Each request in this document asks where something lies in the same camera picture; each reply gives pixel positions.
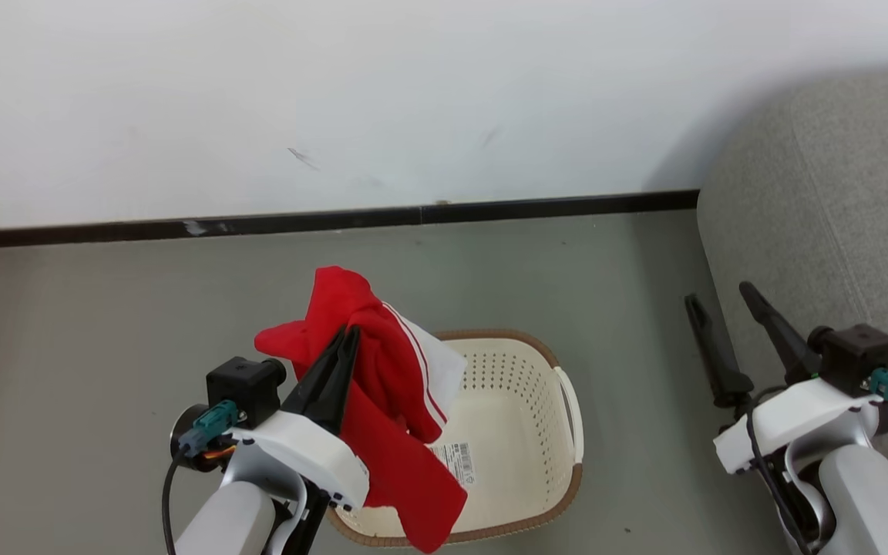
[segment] label sticker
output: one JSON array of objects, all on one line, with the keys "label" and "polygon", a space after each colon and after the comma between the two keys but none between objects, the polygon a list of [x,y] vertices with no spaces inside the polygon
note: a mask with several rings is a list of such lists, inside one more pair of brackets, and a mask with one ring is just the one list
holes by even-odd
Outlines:
[{"label": "label sticker", "polygon": [[443,443],[440,446],[430,446],[430,450],[462,486],[471,486],[478,480],[472,464],[472,449],[468,447],[468,443]]}]

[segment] white wall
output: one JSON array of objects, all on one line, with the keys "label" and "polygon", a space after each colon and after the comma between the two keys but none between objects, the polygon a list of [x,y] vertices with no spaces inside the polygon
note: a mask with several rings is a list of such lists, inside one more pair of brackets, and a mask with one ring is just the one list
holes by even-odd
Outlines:
[{"label": "white wall", "polygon": [[885,64],[881,0],[0,0],[0,227],[696,187]]}]

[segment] red and white garment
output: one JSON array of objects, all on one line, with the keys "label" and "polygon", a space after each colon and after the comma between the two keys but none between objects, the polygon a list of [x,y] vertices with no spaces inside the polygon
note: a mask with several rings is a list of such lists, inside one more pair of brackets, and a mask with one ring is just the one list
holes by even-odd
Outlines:
[{"label": "red and white garment", "polygon": [[341,439],[369,469],[365,505],[394,506],[409,542],[430,553],[468,499],[424,446],[447,424],[466,361],[341,267],[319,268],[304,320],[260,331],[256,348],[288,358],[300,378],[342,326],[361,332]]}]

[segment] black baseboard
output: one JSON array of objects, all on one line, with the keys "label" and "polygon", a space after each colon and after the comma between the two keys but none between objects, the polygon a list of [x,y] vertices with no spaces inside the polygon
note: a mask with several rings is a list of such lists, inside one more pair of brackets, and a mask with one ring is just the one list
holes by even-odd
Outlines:
[{"label": "black baseboard", "polygon": [[261,235],[394,225],[455,224],[463,221],[576,217],[586,214],[619,214],[687,210],[698,203],[697,190],[665,193],[614,194],[603,197],[508,200],[499,203],[433,204],[427,207],[372,208],[271,214],[256,217],[218,217],[191,220],[123,221],[112,224],[68,225],[26,229],[0,229],[0,247],[148,241],[227,235]]}]

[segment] gray floor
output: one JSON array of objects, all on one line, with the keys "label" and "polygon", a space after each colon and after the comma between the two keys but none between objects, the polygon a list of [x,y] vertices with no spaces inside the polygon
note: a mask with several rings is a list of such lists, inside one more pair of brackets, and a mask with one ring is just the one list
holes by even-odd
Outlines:
[{"label": "gray floor", "polygon": [[[681,306],[691,291],[716,306],[688,211],[0,250],[0,553],[161,552],[170,425],[208,370],[302,317],[324,264],[429,330],[528,331],[577,388],[567,513],[445,553],[787,552],[761,484],[713,456],[728,417]],[[179,474],[177,530],[214,486]],[[369,550],[326,523],[314,551]]]}]

